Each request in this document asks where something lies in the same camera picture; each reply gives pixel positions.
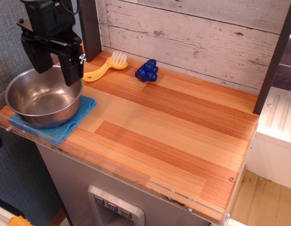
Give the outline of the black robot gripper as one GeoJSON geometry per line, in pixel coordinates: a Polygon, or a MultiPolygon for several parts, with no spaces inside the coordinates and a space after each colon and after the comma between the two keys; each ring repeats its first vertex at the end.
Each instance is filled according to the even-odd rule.
{"type": "Polygon", "coordinates": [[[58,56],[64,80],[72,86],[83,77],[84,53],[81,38],[73,31],[75,15],[81,10],[70,0],[23,0],[28,20],[19,19],[23,48],[34,69],[44,73],[58,56]]]}

